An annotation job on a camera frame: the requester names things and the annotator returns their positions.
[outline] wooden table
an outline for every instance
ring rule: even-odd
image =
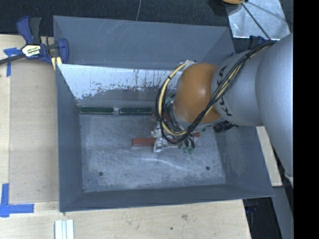
[[[3,49],[23,45],[18,35],[0,35],[0,59]],[[241,200],[60,213],[53,67],[25,59],[11,66],[10,77],[0,66],[0,186],[9,183],[10,203],[35,205],[32,214],[0,218],[0,239],[53,238],[54,222],[67,219],[76,239],[251,238]],[[280,186],[267,134],[257,132],[272,184]]]

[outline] gray bin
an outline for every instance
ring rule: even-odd
[[[151,136],[151,116],[116,112],[154,109],[161,83],[182,61],[219,65],[234,52],[228,28],[55,16],[54,37],[70,48],[68,64],[56,68],[60,211],[273,196],[254,127],[208,128],[192,154],[154,153],[131,147],[132,138]],[[115,112],[81,114],[82,107]]]

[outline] black floor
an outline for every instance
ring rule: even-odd
[[[280,0],[293,32],[293,0]],[[0,0],[0,33],[17,34],[16,21],[25,15],[43,18],[40,35],[53,36],[53,15],[136,20],[140,0]],[[228,26],[226,9],[219,0],[142,0],[140,21]],[[236,52],[249,40],[234,39]],[[253,239],[280,239],[270,198],[244,200]]]

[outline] bin floor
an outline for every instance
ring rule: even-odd
[[[85,192],[226,183],[212,128],[189,154],[131,147],[132,138],[151,136],[151,116],[80,115],[80,125]]]

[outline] yellow cable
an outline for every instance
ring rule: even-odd
[[[256,53],[252,54],[248,60],[250,60],[253,56],[255,56],[257,53],[259,53],[260,51],[264,50],[268,48],[268,46],[265,46],[263,47],[262,49],[260,49],[259,51],[257,51]],[[164,84],[163,84],[163,87],[162,87],[162,90],[161,90],[161,93],[160,93],[160,96],[159,96],[159,103],[158,103],[158,112],[159,112],[159,115],[161,114],[161,110],[162,110],[162,107],[161,107],[161,104],[162,104],[162,101],[163,101],[163,97],[164,97],[164,93],[166,91],[166,88],[168,86],[168,83],[170,82],[170,80],[175,76],[175,74],[180,70],[182,69],[183,67],[185,67],[189,62],[186,61],[184,62],[183,64],[179,65],[171,74],[170,76],[165,80]],[[229,82],[237,75],[237,73],[239,72],[239,70],[241,69],[241,67],[243,66],[243,63],[240,63],[234,70],[233,72],[230,73],[230,75],[228,76],[227,80],[224,81],[224,83],[222,84],[217,96],[216,96],[216,100],[219,99],[225,92],[226,88],[228,87],[228,84]],[[206,116],[210,111],[211,109],[213,109],[214,105],[212,105],[211,107],[209,107],[209,109],[207,110],[207,112],[205,113],[204,116]],[[163,121],[161,121],[161,124],[163,126],[163,128],[165,129],[166,132],[168,132],[169,134],[171,135],[175,135],[175,136],[180,136],[180,135],[184,135],[187,130],[183,130],[183,131],[180,131],[180,132],[173,132],[171,131],[164,123]]]

